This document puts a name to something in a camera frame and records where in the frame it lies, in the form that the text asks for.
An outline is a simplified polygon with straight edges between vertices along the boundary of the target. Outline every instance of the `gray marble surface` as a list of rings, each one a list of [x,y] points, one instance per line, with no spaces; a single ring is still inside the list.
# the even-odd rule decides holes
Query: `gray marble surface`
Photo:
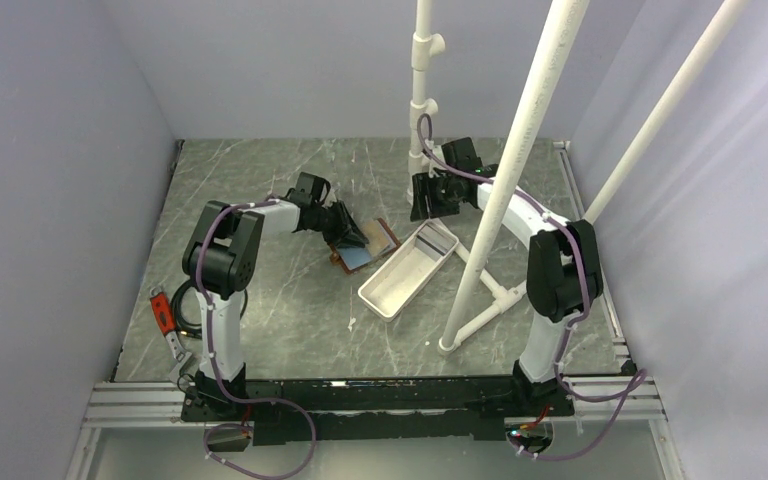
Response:
[[[485,163],[497,162],[503,139],[477,139]],[[188,140],[172,179],[120,355],[117,381],[166,381],[174,365],[155,324],[148,292],[163,285],[171,296],[185,279],[181,256],[208,200],[237,203],[284,194],[305,171],[329,179],[358,224],[381,217],[405,239],[418,224],[409,221],[405,198],[408,139]],[[572,201],[552,142],[535,144],[520,186],[555,212],[571,217]],[[464,205],[444,219],[470,247],[481,212]],[[322,378],[504,374],[528,339],[527,298],[496,317],[448,357],[436,342],[463,273],[452,256],[391,323],[384,323],[357,296],[381,263],[346,275],[329,262],[329,249],[314,232],[265,237],[249,285],[242,323],[248,378]],[[504,286],[525,278],[527,250],[505,229],[487,270]],[[195,294],[184,313],[198,319]],[[468,318],[493,300],[483,286],[475,292]],[[600,302],[580,325],[568,350],[568,373],[618,371],[612,336]],[[355,318],[351,329],[350,319]],[[198,354],[201,341],[183,339]],[[189,370],[195,370],[192,362]]]

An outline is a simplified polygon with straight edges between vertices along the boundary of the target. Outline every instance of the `purple hose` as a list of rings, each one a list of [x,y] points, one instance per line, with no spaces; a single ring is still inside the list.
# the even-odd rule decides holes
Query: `purple hose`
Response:
[[[291,402],[283,398],[258,398],[258,399],[239,398],[231,394],[231,392],[229,392],[228,389],[225,388],[225,385],[222,383],[222,374],[219,371],[219,364],[218,364],[218,361],[216,360],[216,355],[215,355],[216,350],[213,345],[213,310],[210,308],[211,306],[213,306],[213,301],[208,295],[207,289],[204,288],[204,283],[202,283],[201,273],[202,273],[202,267],[204,265],[204,257],[207,253],[207,246],[210,245],[211,240],[213,240],[213,235],[216,234],[216,229],[219,227],[219,223],[222,222],[222,219],[228,216],[228,214],[232,212],[236,212],[238,210],[265,207],[267,205],[272,205],[274,203],[276,203],[275,199],[267,200],[260,203],[254,203],[254,204],[240,203],[237,205],[232,205],[222,210],[219,213],[219,215],[216,216],[216,219],[213,221],[213,224],[211,224],[210,228],[207,230],[207,235],[205,235],[204,237],[204,243],[202,243],[203,247],[199,251],[198,261],[196,262],[196,275],[195,275],[196,288],[198,288],[199,293],[201,293],[204,296],[205,302],[207,303],[207,306],[208,306],[207,314],[205,315],[205,335],[206,335],[205,340],[207,341],[208,354],[211,355],[210,366],[213,368],[213,373],[216,375],[216,383],[219,385],[219,389],[222,391],[222,394],[225,395],[226,398],[228,398],[229,400],[235,403],[241,403],[241,404],[247,404],[247,405],[252,405],[256,403],[281,403],[283,405],[288,405],[298,410],[304,416],[305,420],[307,420],[307,423],[310,426],[311,442],[310,442],[310,449],[307,452],[307,456],[302,461],[302,463],[299,464],[299,466],[281,475],[262,475],[259,473],[252,472],[251,470],[246,470],[245,468],[233,462],[229,462],[226,459],[210,451],[210,447],[208,446],[208,440],[210,439],[210,436],[214,432],[216,432],[217,430],[224,430],[224,429],[231,429],[231,428],[239,429],[239,428],[245,428],[245,427],[241,427],[240,425],[235,423],[223,423],[211,428],[204,434],[204,438],[203,438],[204,451],[208,457],[210,457],[211,459],[213,459],[218,463],[221,463],[222,465],[225,465],[226,467],[230,467],[244,475],[248,475],[250,477],[257,478],[259,480],[283,480],[285,478],[290,478],[293,475],[301,472],[308,465],[308,463],[310,463],[310,460],[313,458],[313,452],[316,449],[316,426],[313,424],[313,419],[310,417],[310,414],[307,413],[305,409],[303,409],[302,407],[300,407],[298,404],[294,402]]]
[[[422,133],[423,121],[428,124],[427,137]],[[422,115],[420,115],[416,121],[416,134],[419,137],[419,142],[422,145],[422,153],[424,153],[425,156],[427,156],[428,158],[433,160],[435,163],[440,165],[442,168],[446,169],[447,171],[455,175],[461,176],[469,180],[476,181],[478,183],[493,184],[492,179],[480,177],[478,175],[474,175],[468,172],[463,172],[461,170],[458,170],[454,167],[449,166],[445,161],[441,160],[437,155],[435,155],[434,152],[428,147],[428,143],[427,143],[428,139],[431,138],[431,132],[432,132],[431,128],[432,128],[431,116],[428,115],[427,113],[423,113]],[[540,205],[540,203],[537,202],[537,200],[535,200],[531,195],[519,189],[514,190],[514,194],[516,194],[516,196],[528,202],[528,204],[534,207],[534,209],[537,210],[537,212],[540,213],[541,215],[546,213],[546,210],[543,208],[543,206]],[[555,379],[558,381],[558,384],[560,384],[561,387],[567,391],[567,393],[569,393],[573,397],[583,402],[601,403],[601,402],[607,402],[609,400],[615,400],[617,398],[620,399],[619,403],[617,404],[617,408],[614,410],[614,413],[613,415],[611,415],[611,418],[608,419],[608,423],[605,425],[605,428],[602,429],[602,432],[599,433],[599,435],[593,440],[593,442],[590,443],[590,445],[579,450],[578,452],[575,452],[569,455],[539,456],[537,454],[534,454],[532,457],[540,460],[546,460],[549,462],[557,462],[557,461],[572,460],[575,458],[582,457],[587,453],[589,453],[594,448],[596,448],[596,446],[599,445],[602,439],[605,438],[605,435],[608,433],[608,430],[611,429],[611,426],[613,426],[614,422],[617,419],[617,416],[620,413],[620,410],[623,407],[623,404],[625,404],[625,401],[628,398],[628,395],[646,380],[646,376],[648,375],[648,372],[646,371],[645,368],[641,368],[640,370],[637,371],[637,373],[635,373],[631,377],[631,380],[629,380],[628,386],[626,386],[626,388],[612,395],[604,395],[604,396],[598,396],[598,397],[581,395],[580,393],[574,391],[572,387],[566,381],[564,381],[563,377],[561,376],[560,363],[561,363],[561,360],[563,360],[564,358],[564,352],[566,351],[567,346],[569,345],[570,338],[572,337],[572,328],[576,324],[582,322],[584,319],[586,319],[590,315],[590,296],[587,291],[587,280],[584,278],[584,263],[581,258],[581,250],[578,248],[578,243],[575,241],[575,237],[573,237],[572,233],[569,231],[568,228],[566,228],[564,225],[562,225],[560,222],[558,222],[551,216],[548,216],[546,218],[549,224],[557,228],[564,235],[564,237],[566,237],[567,241],[572,247],[572,255],[573,255],[573,258],[575,259],[576,272],[578,273],[578,284],[579,284],[579,287],[581,288],[581,298],[582,298],[582,304],[583,304],[581,315],[569,321],[564,331],[564,335],[561,337],[560,345],[558,346],[557,353],[555,354],[555,361],[554,361],[554,367],[553,367],[554,373],[555,373]]]

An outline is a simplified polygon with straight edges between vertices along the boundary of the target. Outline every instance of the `purple cable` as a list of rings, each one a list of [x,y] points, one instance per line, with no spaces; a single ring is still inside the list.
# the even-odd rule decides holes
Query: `purple cable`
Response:
[[[316,426],[313,424],[313,419],[310,417],[310,414],[307,413],[307,411],[305,411],[305,409],[300,407],[298,404],[291,402],[290,400],[286,400],[283,398],[258,398],[258,399],[239,398],[231,394],[231,392],[229,392],[228,389],[225,388],[225,385],[222,383],[222,374],[219,371],[219,363],[216,360],[216,355],[215,355],[216,350],[214,349],[214,345],[213,345],[213,310],[210,308],[213,306],[213,300],[211,300],[210,296],[208,295],[207,289],[204,288],[204,283],[202,283],[201,273],[202,273],[202,267],[204,265],[204,257],[207,253],[207,246],[210,245],[211,240],[213,240],[213,235],[216,234],[216,229],[219,228],[219,223],[222,222],[222,219],[228,216],[228,214],[232,212],[236,212],[238,210],[265,207],[267,205],[273,205],[275,203],[276,203],[276,199],[271,199],[271,200],[267,200],[259,203],[240,203],[237,205],[232,205],[222,210],[219,213],[219,215],[216,216],[216,219],[213,221],[213,223],[210,225],[210,228],[207,230],[207,235],[205,235],[204,237],[204,242],[202,243],[203,247],[199,251],[198,261],[196,262],[196,275],[195,275],[196,288],[198,288],[199,293],[201,293],[204,296],[205,302],[207,303],[207,306],[208,306],[207,313],[205,315],[205,335],[206,335],[206,341],[207,341],[207,352],[210,355],[210,366],[213,368],[213,373],[216,375],[216,383],[219,385],[219,390],[222,391],[222,394],[225,395],[227,399],[235,403],[241,403],[241,404],[247,404],[247,405],[256,404],[256,403],[273,403],[273,404],[280,403],[283,405],[288,405],[298,410],[304,416],[305,420],[307,420],[307,423],[310,426],[311,443],[310,443],[310,449],[307,452],[307,456],[302,461],[302,463],[299,464],[299,466],[281,475],[262,475],[259,473],[252,472],[251,470],[246,470],[245,468],[235,464],[234,462],[229,462],[228,460],[210,451],[210,447],[208,446],[208,440],[210,439],[210,436],[215,431],[223,430],[223,429],[231,429],[231,428],[245,429],[246,427],[241,427],[240,425],[235,423],[223,423],[211,428],[204,434],[202,443],[204,445],[204,451],[208,457],[210,457],[211,459],[213,459],[218,463],[221,463],[222,465],[225,465],[226,467],[232,468],[244,475],[248,475],[250,477],[257,478],[259,480],[284,480],[285,478],[290,478],[293,475],[301,472],[308,465],[308,463],[310,463],[311,458],[313,458],[313,452],[316,449]]]
[[[428,124],[427,137],[422,133],[423,121]],[[474,175],[468,172],[458,170],[448,165],[445,161],[441,160],[437,155],[434,154],[434,152],[430,148],[428,148],[427,141],[428,139],[431,138],[431,133],[432,133],[431,116],[428,115],[427,113],[423,113],[422,115],[419,116],[419,118],[416,121],[416,134],[419,137],[419,142],[422,145],[422,153],[425,154],[425,156],[427,156],[428,158],[433,160],[435,163],[440,165],[442,168],[446,169],[447,171],[455,175],[461,176],[469,180],[473,180],[478,183],[489,183],[491,185],[493,184],[493,180],[490,178],[480,177],[478,175]],[[514,190],[514,194],[516,194],[516,196],[528,202],[528,204],[534,207],[534,209],[537,210],[537,212],[540,213],[541,215],[546,213],[546,210],[543,208],[543,206],[540,205],[540,203],[537,200],[535,200],[531,195],[519,189]],[[619,403],[617,404],[617,408],[614,410],[613,415],[611,415],[611,418],[608,419],[608,423],[605,424],[605,428],[602,429],[602,432],[599,433],[599,435],[587,447],[569,455],[539,456],[537,454],[534,454],[532,456],[532,458],[535,458],[535,459],[546,460],[549,462],[557,462],[557,461],[572,460],[575,458],[582,457],[587,453],[590,453],[590,451],[593,450],[594,448],[596,448],[596,446],[599,445],[599,443],[608,433],[608,430],[610,430],[611,427],[613,426],[614,422],[617,419],[617,416],[620,413],[620,410],[623,407],[623,404],[625,404],[625,401],[628,398],[628,395],[646,380],[646,376],[648,375],[648,372],[646,371],[645,368],[641,368],[640,370],[637,371],[637,373],[635,373],[631,377],[631,380],[629,380],[628,385],[626,386],[625,389],[612,395],[604,395],[604,396],[598,396],[598,397],[581,395],[580,393],[574,391],[572,387],[566,381],[564,381],[563,377],[561,376],[560,363],[561,363],[561,360],[563,360],[564,358],[564,352],[566,351],[567,346],[569,345],[570,338],[572,337],[573,327],[576,324],[582,322],[584,319],[586,319],[590,315],[590,296],[587,291],[587,280],[584,278],[584,263],[581,258],[581,250],[578,248],[578,243],[576,242],[575,237],[572,235],[572,232],[570,232],[568,228],[566,228],[564,225],[562,225],[560,222],[558,222],[551,216],[547,216],[546,218],[549,224],[557,228],[564,235],[564,237],[566,237],[567,241],[572,247],[572,255],[573,255],[573,258],[575,259],[576,273],[578,274],[578,284],[579,284],[579,287],[581,288],[581,298],[582,298],[582,305],[583,305],[581,315],[570,320],[569,323],[567,324],[567,327],[564,329],[564,334],[561,337],[561,342],[558,346],[557,352],[555,353],[555,360],[554,360],[554,367],[553,367],[553,370],[555,373],[555,379],[558,381],[558,384],[560,384],[561,387],[564,390],[566,390],[567,393],[569,393],[573,397],[583,402],[601,403],[601,402],[607,402],[609,400],[615,400],[617,398],[620,399]]]

